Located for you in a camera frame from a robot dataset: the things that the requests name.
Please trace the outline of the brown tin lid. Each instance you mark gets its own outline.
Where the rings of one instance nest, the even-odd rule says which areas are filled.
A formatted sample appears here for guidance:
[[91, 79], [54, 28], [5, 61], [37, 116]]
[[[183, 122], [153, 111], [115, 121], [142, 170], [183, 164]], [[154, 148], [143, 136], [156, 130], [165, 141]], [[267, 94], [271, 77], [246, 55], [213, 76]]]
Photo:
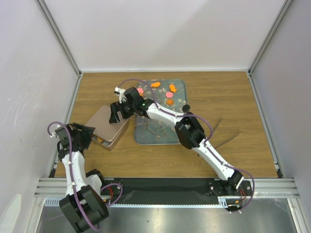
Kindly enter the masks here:
[[93, 134], [107, 142], [112, 142], [122, 129], [128, 124], [128, 120], [124, 120], [120, 113], [117, 113], [120, 119], [119, 123], [110, 123], [111, 109], [109, 106], [103, 105], [85, 124], [88, 127], [95, 128]]

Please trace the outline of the metal tongs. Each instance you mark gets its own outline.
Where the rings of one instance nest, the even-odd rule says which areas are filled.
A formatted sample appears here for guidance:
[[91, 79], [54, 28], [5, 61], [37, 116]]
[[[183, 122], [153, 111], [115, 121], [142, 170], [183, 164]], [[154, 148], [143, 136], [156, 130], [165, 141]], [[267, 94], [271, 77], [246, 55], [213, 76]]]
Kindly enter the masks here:
[[241, 131], [232, 129], [224, 125], [224, 119], [219, 118], [213, 127], [212, 144], [214, 148], [219, 148], [224, 144], [230, 142], [240, 135]]

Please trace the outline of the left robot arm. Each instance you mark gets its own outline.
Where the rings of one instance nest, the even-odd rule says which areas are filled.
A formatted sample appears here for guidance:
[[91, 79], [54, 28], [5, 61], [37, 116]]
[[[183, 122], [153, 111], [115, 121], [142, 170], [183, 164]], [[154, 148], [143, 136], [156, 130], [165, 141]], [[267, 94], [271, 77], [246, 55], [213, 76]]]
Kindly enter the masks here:
[[77, 233], [89, 229], [99, 231], [99, 223], [109, 216], [101, 198], [107, 183], [97, 169], [85, 172], [84, 151], [92, 141], [95, 128], [72, 123], [56, 122], [55, 136], [58, 158], [65, 167], [67, 190], [59, 206]]

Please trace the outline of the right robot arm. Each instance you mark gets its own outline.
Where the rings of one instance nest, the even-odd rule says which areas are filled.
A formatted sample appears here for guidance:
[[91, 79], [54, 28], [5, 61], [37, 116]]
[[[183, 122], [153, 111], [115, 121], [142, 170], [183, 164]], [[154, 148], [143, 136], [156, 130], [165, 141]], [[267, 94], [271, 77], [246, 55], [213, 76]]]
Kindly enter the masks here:
[[241, 190], [244, 180], [242, 173], [228, 163], [211, 145], [203, 127], [198, 121], [200, 117], [188, 112], [175, 112], [157, 103], [155, 99], [143, 98], [134, 87], [122, 89], [116, 87], [114, 94], [119, 100], [110, 105], [109, 123], [119, 123], [134, 114], [153, 119], [174, 127], [179, 143], [199, 154], [224, 181], [224, 191], [235, 195]]

